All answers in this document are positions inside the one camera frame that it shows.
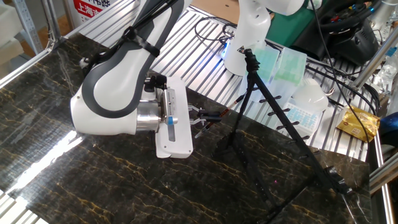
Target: green panel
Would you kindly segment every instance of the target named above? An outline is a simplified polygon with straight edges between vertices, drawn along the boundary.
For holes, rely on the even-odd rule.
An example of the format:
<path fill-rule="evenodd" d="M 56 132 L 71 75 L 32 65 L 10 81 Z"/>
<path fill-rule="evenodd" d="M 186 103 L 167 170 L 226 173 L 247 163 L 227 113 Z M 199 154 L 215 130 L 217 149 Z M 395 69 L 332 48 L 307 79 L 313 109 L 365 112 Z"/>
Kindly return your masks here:
<path fill-rule="evenodd" d="M 290 47 L 313 19 L 313 11 L 302 7 L 291 16 L 275 14 L 267 39 Z"/>

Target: black marble table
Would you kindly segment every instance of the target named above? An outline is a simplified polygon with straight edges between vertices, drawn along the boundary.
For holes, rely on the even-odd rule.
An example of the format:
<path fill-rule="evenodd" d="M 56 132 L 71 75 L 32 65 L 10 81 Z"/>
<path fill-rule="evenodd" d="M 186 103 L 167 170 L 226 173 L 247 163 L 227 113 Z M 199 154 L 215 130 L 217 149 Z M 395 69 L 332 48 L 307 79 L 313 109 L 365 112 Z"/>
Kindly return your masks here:
<path fill-rule="evenodd" d="M 78 34 L 0 89 L 0 190 L 28 201 L 49 223 L 256 223 L 264 205 L 234 154 L 214 160 L 237 114 L 194 139 L 188 159 L 158 159 L 153 134 L 90 136 L 74 131 L 70 98 L 83 81 L 78 62 L 103 49 Z M 191 104 L 224 106 L 187 90 Z M 244 118 L 245 146 L 278 203 L 312 175 L 289 139 Z M 195 135 L 201 126 L 192 127 Z M 354 193 L 307 187 L 272 223 L 370 223 L 369 167 L 317 151 Z"/>

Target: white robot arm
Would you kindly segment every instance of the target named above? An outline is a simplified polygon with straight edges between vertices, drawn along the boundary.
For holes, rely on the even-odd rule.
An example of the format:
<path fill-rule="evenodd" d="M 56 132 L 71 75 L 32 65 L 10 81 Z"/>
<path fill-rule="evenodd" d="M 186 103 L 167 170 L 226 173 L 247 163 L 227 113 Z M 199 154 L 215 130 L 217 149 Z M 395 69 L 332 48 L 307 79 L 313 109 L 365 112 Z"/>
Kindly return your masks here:
<path fill-rule="evenodd" d="M 77 131 L 96 135 L 155 131 L 157 157 L 187 158 L 192 153 L 184 82 L 179 78 L 147 78 L 159 49 L 191 1 L 141 1 L 133 26 L 110 50 L 89 61 L 85 80 L 70 102 Z M 271 23 L 266 6 L 291 14 L 303 1 L 240 0 L 241 15 L 231 52 L 227 54 L 227 68 L 244 74 L 244 55 L 235 51 L 264 41 Z M 236 60 L 236 65 L 229 65 L 228 62 Z"/>
<path fill-rule="evenodd" d="M 303 5 L 304 0 L 239 0 L 239 23 L 234 39 L 227 46 L 225 67 L 233 74 L 243 76 L 246 72 L 241 47 L 249 47 L 266 39 L 271 26 L 267 9 L 282 15 L 292 15 Z"/>

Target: black tripod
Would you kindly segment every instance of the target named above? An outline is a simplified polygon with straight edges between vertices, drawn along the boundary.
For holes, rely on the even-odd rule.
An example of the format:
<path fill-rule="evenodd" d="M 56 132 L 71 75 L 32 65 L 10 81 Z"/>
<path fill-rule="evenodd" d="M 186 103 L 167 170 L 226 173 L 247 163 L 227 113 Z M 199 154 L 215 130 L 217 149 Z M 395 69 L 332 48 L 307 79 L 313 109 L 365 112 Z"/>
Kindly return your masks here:
<path fill-rule="evenodd" d="M 338 194 L 347 194 L 352 191 L 345 182 L 344 179 L 338 175 L 336 169 L 331 166 L 324 169 L 318 162 L 318 160 L 313 155 L 312 151 L 308 148 L 306 143 L 304 142 L 303 138 L 298 134 L 297 130 L 294 128 L 294 125 L 298 125 L 299 122 L 291 123 L 289 119 L 286 117 L 285 112 L 290 111 L 289 109 L 282 110 L 282 108 L 276 102 L 277 99 L 280 97 L 273 97 L 265 84 L 260 79 L 257 71 L 259 69 L 260 63 L 257 61 L 256 56 L 252 53 L 251 49 L 246 49 L 244 51 L 246 56 L 245 61 L 247 63 L 247 71 L 248 74 L 248 91 L 246 96 L 244 97 L 241 109 L 238 114 L 238 118 L 235 122 L 234 128 L 232 132 L 223 138 L 219 143 L 216 151 L 213 153 L 213 157 L 220 157 L 224 154 L 230 153 L 234 151 L 238 156 L 239 160 L 241 161 L 243 167 L 246 169 L 249 178 L 254 182 L 254 185 L 257 188 L 257 191 L 261 197 L 261 199 L 266 203 L 267 206 L 270 204 L 272 205 L 272 209 L 269 214 L 268 223 L 275 218 L 284 207 L 286 207 L 293 199 L 295 199 L 300 192 L 302 192 L 307 186 L 311 183 L 316 181 L 320 187 L 326 189 L 333 189 Z M 264 102 L 268 102 L 274 112 L 269 113 L 269 116 L 276 115 L 282 126 L 277 127 L 277 129 L 285 128 L 287 132 L 290 134 L 292 138 L 291 143 L 296 143 L 300 152 L 302 153 L 301 158 L 308 159 L 311 163 L 312 169 L 314 171 L 313 176 L 308 178 L 296 191 L 292 193 L 292 195 L 282 204 L 278 205 L 275 202 L 274 197 L 269 192 L 269 188 L 264 182 L 262 178 L 262 174 L 260 173 L 259 169 L 256 166 L 253 158 L 251 157 L 250 153 L 244 148 L 244 136 L 238 131 L 239 123 L 242 120 L 244 111 L 248 106 L 249 99 L 251 93 L 254 90 L 254 86 L 257 85 L 258 89 L 264 95 L 265 100 Z"/>

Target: blue label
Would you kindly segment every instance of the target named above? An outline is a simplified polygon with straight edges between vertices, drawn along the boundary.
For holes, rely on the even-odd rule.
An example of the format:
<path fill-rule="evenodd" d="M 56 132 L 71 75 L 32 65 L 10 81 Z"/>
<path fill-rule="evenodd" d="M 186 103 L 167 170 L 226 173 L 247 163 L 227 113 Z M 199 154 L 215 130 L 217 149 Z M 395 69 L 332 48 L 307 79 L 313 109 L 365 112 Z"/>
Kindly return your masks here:
<path fill-rule="evenodd" d="M 169 117 L 167 125 L 173 125 L 173 117 Z"/>
<path fill-rule="evenodd" d="M 393 56 L 393 55 L 395 54 L 396 51 L 397 51 L 397 47 L 391 47 L 391 48 L 387 51 L 386 55 L 387 55 L 388 57 L 391 57 L 391 56 Z"/>

